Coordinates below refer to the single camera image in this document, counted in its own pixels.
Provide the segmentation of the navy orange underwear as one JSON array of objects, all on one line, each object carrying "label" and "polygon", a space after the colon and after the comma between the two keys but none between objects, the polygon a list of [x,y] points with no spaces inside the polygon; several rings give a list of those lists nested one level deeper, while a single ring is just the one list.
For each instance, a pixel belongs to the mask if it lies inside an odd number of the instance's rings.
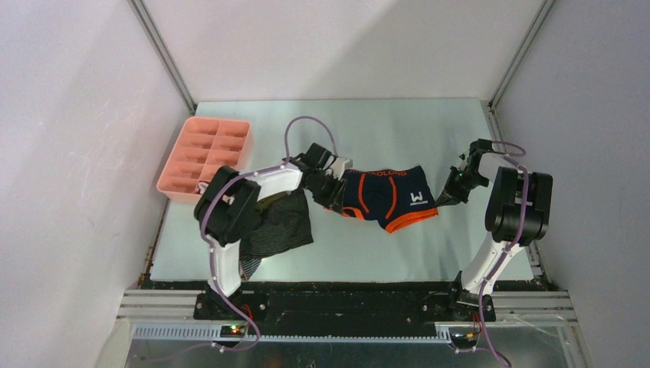
[{"label": "navy orange underwear", "polygon": [[421,166],[407,170],[348,169],[343,178],[343,216],[377,222],[389,234],[438,215]]}]

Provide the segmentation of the red white underwear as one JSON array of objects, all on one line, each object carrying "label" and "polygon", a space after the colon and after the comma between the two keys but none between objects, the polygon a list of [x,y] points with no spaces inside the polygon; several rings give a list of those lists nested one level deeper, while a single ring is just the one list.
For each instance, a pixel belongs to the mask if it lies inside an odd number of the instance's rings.
[{"label": "red white underwear", "polygon": [[207,191],[209,185],[210,185],[210,182],[199,181],[199,182],[197,183],[197,186],[196,186],[196,189],[195,189],[195,193],[196,193],[197,195],[199,195],[199,196],[202,196],[202,195]]}]

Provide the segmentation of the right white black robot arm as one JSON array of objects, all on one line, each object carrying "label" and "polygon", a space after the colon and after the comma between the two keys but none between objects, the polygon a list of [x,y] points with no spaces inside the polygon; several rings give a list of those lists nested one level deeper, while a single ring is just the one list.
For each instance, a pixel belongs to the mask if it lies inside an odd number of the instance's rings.
[{"label": "right white black robot arm", "polygon": [[509,261],[547,233],[553,177],[532,172],[516,158],[498,150],[498,142],[478,139],[450,169],[437,207],[465,204],[472,190],[490,187],[485,210],[486,237],[469,266],[458,274],[458,292],[447,297],[445,308],[455,320],[468,319],[477,309],[476,298],[490,294]]}]

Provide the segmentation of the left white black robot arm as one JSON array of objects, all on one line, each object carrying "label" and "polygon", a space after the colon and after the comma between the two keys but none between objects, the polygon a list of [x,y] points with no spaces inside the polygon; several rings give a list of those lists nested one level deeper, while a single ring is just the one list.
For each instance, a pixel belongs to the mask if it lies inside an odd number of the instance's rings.
[{"label": "left white black robot arm", "polygon": [[216,292],[213,310],[224,319],[241,313],[240,242],[253,225],[254,212],[262,199],[307,190],[318,205],[336,213],[343,211],[343,174],[351,169],[350,158],[313,143],[305,153],[288,156],[276,166],[239,172],[230,166],[218,169],[195,205],[201,238],[209,251],[209,287]]}]

